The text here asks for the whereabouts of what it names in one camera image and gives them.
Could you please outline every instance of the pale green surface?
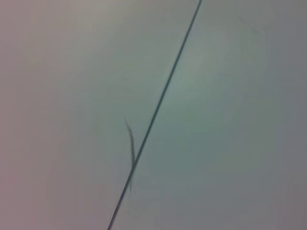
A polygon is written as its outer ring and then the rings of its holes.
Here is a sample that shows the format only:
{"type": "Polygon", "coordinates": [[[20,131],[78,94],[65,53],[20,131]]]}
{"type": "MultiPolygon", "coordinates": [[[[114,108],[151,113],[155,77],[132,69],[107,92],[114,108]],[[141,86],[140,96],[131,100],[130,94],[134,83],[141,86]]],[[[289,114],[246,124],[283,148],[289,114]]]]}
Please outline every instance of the pale green surface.
{"type": "Polygon", "coordinates": [[[131,168],[124,119],[138,150],[195,6],[175,0],[130,4],[121,8],[126,17],[119,15],[122,21],[110,29],[110,39],[83,60],[63,92],[73,136],[48,186],[55,187],[51,210],[67,228],[90,222],[107,227],[131,168]],[[69,164],[78,165],[75,173],[84,187],[71,177],[61,179],[73,174],[69,164]],[[70,195],[74,190],[76,198],[70,195]]]}
{"type": "Polygon", "coordinates": [[[253,9],[203,2],[113,230],[306,228],[307,33],[253,9]]]}

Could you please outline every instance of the blurry surface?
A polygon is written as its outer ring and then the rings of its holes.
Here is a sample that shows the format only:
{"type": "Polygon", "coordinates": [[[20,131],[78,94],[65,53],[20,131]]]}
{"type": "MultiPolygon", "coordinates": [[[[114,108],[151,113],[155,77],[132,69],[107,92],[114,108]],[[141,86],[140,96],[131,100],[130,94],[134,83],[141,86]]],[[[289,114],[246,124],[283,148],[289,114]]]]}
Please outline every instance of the blurry surface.
{"type": "Polygon", "coordinates": [[[194,2],[0,3],[0,229],[103,229],[194,2]]]}
{"type": "Polygon", "coordinates": [[[202,3],[113,230],[307,228],[306,23],[202,3]]]}

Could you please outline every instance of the thin black line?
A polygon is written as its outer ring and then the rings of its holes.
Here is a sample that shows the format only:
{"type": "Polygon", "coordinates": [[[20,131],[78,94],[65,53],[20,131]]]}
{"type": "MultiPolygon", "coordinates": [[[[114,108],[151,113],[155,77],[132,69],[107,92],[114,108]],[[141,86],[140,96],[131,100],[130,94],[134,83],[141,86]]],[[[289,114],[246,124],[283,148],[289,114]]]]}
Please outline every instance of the thin black line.
{"type": "Polygon", "coordinates": [[[201,2],[202,2],[202,0],[199,0],[199,3],[198,3],[198,5],[197,5],[197,8],[196,8],[196,10],[195,10],[195,12],[194,12],[192,21],[191,21],[191,23],[190,23],[190,25],[189,25],[189,28],[188,28],[188,30],[187,30],[187,33],[186,33],[186,35],[185,35],[185,37],[184,37],[184,40],[183,40],[183,42],[182,42],[182,45],[181,45],[180,50],[179,50],[179,52],[178,52],[178,55],[177,55],[177,57],[176,57],[176,60],[175,60],[175,62],[174,62],[174,64],[173,64],[172,70],[171,70],[171,72],[170,72],[170,74],[169,74],[169,77],[168,77],[168,79],[167,79],[167,82],[166,82],[166,84],[165,84],[165,87],[164,87],[164,89],[163,89],[163,91],[162,91],[162,94],[161,94],[161,96],[160,96],[158,105],[157,105],[157,107],[156,107],[156,109],[155,109],[155,111],[154,111],[153,117],[152,117],[152,119],[151,119],[151,121],[150,121],[150,124],[149,124],[149,127],[148,127],[148,129],[147,129],[146,135],[145,135],[145,137],[144,137],[144,139],[143,139],[143,142],[142,142],[142,144],[141,144],[140,150],[139,150],[138,155],[137,155],[137,157],[136,157],[136,159],[135,159],[135,162],[134,162],[134,164],[133,164],[133,167],[131,168],[131,171],[130,171],[130,174],[129,174],[128,179],[127,179],[127,181],[126,181],[125,187],[124,187],[124,189],[123,189],[123,191],[122,191],[122,193],[121,193],[121,195],[120,195],[119,201],[118,201],[118,203],[117,203],[117,206],[116,206],[116,208],[115,208],[115,211],[114,211],[114,213],[113,213],[112,219],[110,220],[110,223],[109,223],[109,226],[108,226],[107,230],[111,230],[111,229],[112,229],[112,226],[113,226],[113,224],[114,224],[114,221],[115,221],[115,218],[116,218],[116,216],[117,216],[118,210],[119,210],[119,208],[120,208],[121,202],[122,202],[122,200],[124,199],[124,196],[125,196],[125,193],[126,193],[126,191],[127,191],[128,186],[129,186],[129,183],[130,183],[130,181],[131,181],[132,175],[133,175],[134,170],[135,170],[135,168],[136,168],[136,166],[137,166],[137,164],[138,164],[138,162],[139,162],[139,159],[140,159],[140,157],[141,157],[141,154],[142,154],[142,151],[143,151],[143,149],[144,149],[145,143],[146,143],[147,138],[148,138],[148,136],[149,136],[149,133],[150,133],[152,127],[153,127],[154,120],[155,120],[155,118],[156,118],[156,116],[157,116],[157,114],[158,114],[159,108],[160,108],[160,106],[161,106],[161,103],[162,103],[162,100],[163,100],[164,95],[165,95],[165,93],[166,93],[166,90],[167,90],[167,88],[168,88],[168,85],[169,85],[169,83],[170,83],[170,81],[171,81],[171,79],[172,79],[172,77],[173,77],[174,72],[175,72],[175,68],[176,68],[177,63],[178,63],[178,61],[179,61],[179,58],[180,58],[180,56],[181,56],[182,50],[183,50],[184,45],[185,45],[185,43],[186,43],[186,41],[187,41],[187,38],[188,38],[189,33],[190,33],[191,29],[192,29],[192,26],[193,26],[193,24],[194,24],[194,21],[195,21],[197,12],[198,12],[198,10],[199,10],[199,8],[200,8],[200,6],[201,6],[201,2]]]}

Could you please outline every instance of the wire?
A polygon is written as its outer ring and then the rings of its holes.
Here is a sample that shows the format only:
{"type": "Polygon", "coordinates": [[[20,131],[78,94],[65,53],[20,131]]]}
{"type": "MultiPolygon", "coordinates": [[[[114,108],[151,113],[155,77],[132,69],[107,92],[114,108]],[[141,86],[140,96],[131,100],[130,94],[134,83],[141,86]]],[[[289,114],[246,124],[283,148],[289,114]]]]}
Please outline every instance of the wire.
{"type": "Polygon", "coordinates": [[[139,162],[139,160],[140,160],[140,157],[141,157],[141,155],[142,155],[142,151],[143,151],[143,149],[144,149],[145,143],[146,143],[147,138],[148,138],[148,136],[149,136],[149,133],[150,133],[152,127],[153,127],[155,118],[157,117],[157,114],[158,114],[158,112],[159,112],[159,109],[160,109],[162,100],[163,100],[164,95],[165,95],[165,93],[166,93],[166,90],[167,90],[167,88],[168,88],[168,86],[169,86],[169,83],[170,83],[170,81],[171,81],[171,79],[172,79],[172,77],[173,77],[173,74],[174,74],[174,72],[175,72],[175,68],[176,68],[176,66],[177,66],[177,64],[178,64],[178,61],[179,61],[179,58],[180,58],[180,56],[181,56],[182,50],[183,50],[183,48],[184,48],[184,46],[185,46],[185,43],[186,43],[187,38],[188,38],[188,36],[189,36],[189,33],[190,33],[190,31],[191,31],[191,29],[192,29],[192,26],[193,26],[193,24],[194,24],[196,15],[197,15],[198,10],[199,10],[199,8],[200,8],[200,6],[201,6],[201,2],[202,2],[202,0],[199,0],[199,3],[198,3],[198,5],[197,5],[197,8],[196,8],[196,10],[195,10],[195,12],[194,12],[194,14],[193,14],[193,18],[192,18],[192,20],[191,20],[191,23],[190,23],[189,28],[188,28],[188,30],[187,30],[187,32],[186,32],[186,35],[185,35],[185,37],[184,37],[184,40],[183,40],[182,45],[181,45],[181,47],[180,47],[180,50],[179,50],[179,52],[178,52],[178,54],[177,54],[177,57],[176,57],[176,60],[175,60],[175,62],[174,62],[174,64],[173,64],[172,70],[171,70],[171,72],[170,72],[170,74],[169,74],[169,76],[168,76],[167,82],[166,82],[165,87],[164,87],[164,89],[163,89],[163,91],[162,91],[162,94],[161,94],[161,96],[160,96],[158,105],[157,105],[157,107],[156,107],[156,109],[155,109],[155,111],[154,111],[153,117],[152,117],[152,119],[151,119],[151,121],[150,121],[149,127],[148,127],[148,129],[147,129],[147,132],[146,132],[145,137],[144,137],[144,139],[143,139],[143,142],[142,142],[142,144],[141,144],[140,150],[139,150],[138,155],[137,155],[137,157],[136,157],[136,159],[135,159],[135,162],[134,162],[134,164],[133,164],[133,167],[131,168],[131,171],[130,171],[130,173],[129,173],[128,179],[127,179],[126,184],[125,184],[125,187],[124,187],[124,189],[123,189],[123,191],[122,191],[122,193],[121,193],[121,195],[120,195],[120,198],[119,198],[119,200],[118,200],[118,203],[117,203],[117,205],[116,205],[115,211],[114,211],[114,213],[113,213],[112,219],[110,220],[110,223],[109,223],[109,226],[108,226],[107,230],[111,230],[111,229],[112,229],[112,226],[113,226],[113,224],[114,224],[114,221],[115,221],[115,219],[116,219],[117,213],[118,213],[118,211],[119,211],[121,202],[122,202],[123,199],[124,199],[124,196],[125,196],[125,194],[126,194],[127,188],[128,188],[129,183],[130,183],[130,181],[131,181],[131,178],[132,178],[132,176],[133,176],[133,173],[134,173],[134,171],[135,171],[135,168],[136,168],[136,166],[137,166],[137,164],[138,164],[138,162],[139,162]]]}

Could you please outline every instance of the scratch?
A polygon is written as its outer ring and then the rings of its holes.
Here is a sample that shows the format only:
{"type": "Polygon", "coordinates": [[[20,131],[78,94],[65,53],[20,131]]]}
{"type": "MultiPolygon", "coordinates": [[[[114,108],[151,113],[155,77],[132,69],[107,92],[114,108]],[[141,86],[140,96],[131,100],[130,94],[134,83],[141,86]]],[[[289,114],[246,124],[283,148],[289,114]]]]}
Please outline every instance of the scratch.
{"type": "Polygon", "coordinates": [[[127,121],[125,120],[126,126],[127,126],[127,130],[129,132],[129,137],[130,137],[130,147],[131,147],[131,168],[133,167],[133,164],[135,162],[135,154],[134,154],[134,139],[133,139],[133,134],[132,134],[132,129],[130,128],[130,126],[128,125],[127,121]]]}
{"type": "Polygon", "coordinates": [[[254,34],[259,34],[259,31],[256,30],[253,26],[251,26],[249,23],[247,23],[240,15],[237,15],[238,19],[247,26],[254,34]]]}

